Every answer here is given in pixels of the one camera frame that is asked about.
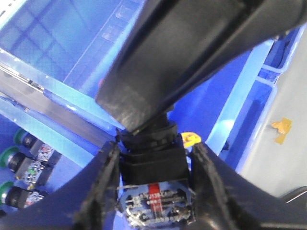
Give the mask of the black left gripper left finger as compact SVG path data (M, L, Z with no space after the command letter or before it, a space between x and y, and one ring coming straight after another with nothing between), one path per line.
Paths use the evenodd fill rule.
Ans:
M0 220L3 230L110 230L115 218L119 148L107 142L59 190ZM204 143L193 146L195 221L181 230L304 230L307 212L238 175Z

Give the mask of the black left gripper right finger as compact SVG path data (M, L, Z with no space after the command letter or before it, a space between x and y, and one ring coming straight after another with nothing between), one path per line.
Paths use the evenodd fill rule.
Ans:
M148 0L96 103L140 132L231 60L306 21L304 0Z

